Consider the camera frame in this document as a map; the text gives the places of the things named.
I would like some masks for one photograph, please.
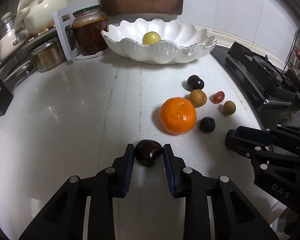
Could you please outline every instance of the black gas stove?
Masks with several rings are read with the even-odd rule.
[[[230,49],[216,46],[211,53],[245,96],[263,129],[300,126],[300,82],[295,73],[285,75],[267,56],[237,42]]]

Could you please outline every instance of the dark red fruit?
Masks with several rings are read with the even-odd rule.
[[[192,75],[187,80],[187,87],[193,91],[196,89],[202,90],[204,88],[204,82],[203,80],[198,77],[197,75]]]
[[[145,139],[136,145],[134,156],[136,160],[144,167],[150,168],[154,165],[157,158],[163,154],[163,147],[160,143]]]
[[[213,98],[212,98],[212,102],[214,104],[219,104],[221,103],[223,100],[225,99],[225,94],[222,91],[219,91],[217,93],[214,94]]]

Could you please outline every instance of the scalloped bowl rim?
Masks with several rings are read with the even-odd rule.
[[[172,21],[177,21],[177,22],[180,23],[182,26],[184,26],[184,25],[183,25],[181,22],[179,22],[178,20],[172,20]],[[128,22],[128,21],[126,21],[126,20],[123,20],[123,21],[120,22],[120,24],[119,24],[118,26],[114,26],[114,25],[112,25],[112,26],[115,27],[115,28],[119,28],[122,22],[127,22],[128,24],[133,24],[133,23],[131,23],[131,22]],[[196,31],[197,31],[197,30],[199,30],[199,31],[200,31],[200,30],[206,30],[207,33],[208,33],[207,36],[209,37],[209,31],[208,31],[207,29],[197,29],[197,27],[196,27],[194,24],[192,24],[192,23],[187,23],[187,24],[190,24],[190,25],[194,26],[194,28],[195,28]],[[107,36],[105,33],[108,33],[108,32],[103,31],[103,30],[101,31],[101,35],[102,35],[102,36],[107,37],[107,39],[113,41],[114,43],[119,43],[119,42],[121,42],[121,41],[123,41],[123,40],[131,40],[131,41],[133,41],[133,42],[139,44],[140,46],[145,46],[145,47],[147,47],[147,46],[148,46],[148,47],[152,46],[152,45],[148,45],[148,44],[141,44],[140,42],[135,41],[134,39],[131,39],[131,38],[122,38],[120,41],[114,41],[113,39],[109,38],[109,36]],[[213,36],[215,36],[215,39],[214,39],[214,41],[212,42],[212,44],[210,44],[210,45],[208,45],[208,46],[207,46],[204,42],[198,42],[198,43],[192,44],[192,45],[190,45],[190,46],[188,46],[188,47],[184,47],[184,46],[178,46],[176,43],[174,43],[173,41],[169,41],[169,40],[161,40],[161,41],[158,41],[158,42],[156,42],[156,43],[154,43],[154,44],[157,44],[157,43],[160,43],[160,42],[169,42],[169,43],[174,44],[176,47],[182,48],[182,49],[188,49],[188,48],[190,48],[190,47],[192,47],[192,46],[195,46],[195,45],[198,45],[198,44],[200,44],[200,45],[202,44],[202,45],[205,45],[206,48],[209,48],[209,47],[213,46],[215,43],[218,42],[218,41],[217,41],[217,36],[216,36],[216,35],[213,35]]]

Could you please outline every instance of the jar lid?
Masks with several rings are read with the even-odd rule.
[[[75,16],[77,14],[81,14],[81,13],[91,11],[93,9],[97,9],[97,8],[101,8],[101,7],[102,7],[101,4],[90,6],[90,7],[87,7],[87,8],[84,8],[84,9],[81,9],[81,10],[78,10],[78,11],[74,12],[73,15]]]

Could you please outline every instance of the white bowl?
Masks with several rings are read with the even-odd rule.
[[[159,33],[162,41],[142,44],[143,36],[151,31]],[[115,53],[159,65],[187,63],[204,57],[217,44],[217,37],[209,37],[208,30],[199,30],[193,24],[181,24],[177,20],[168,23],[161,19],[147,22],[141,18],[134,23],[122,21],[118,27],[109,25],[109,31],[102,31],[102,36]]]

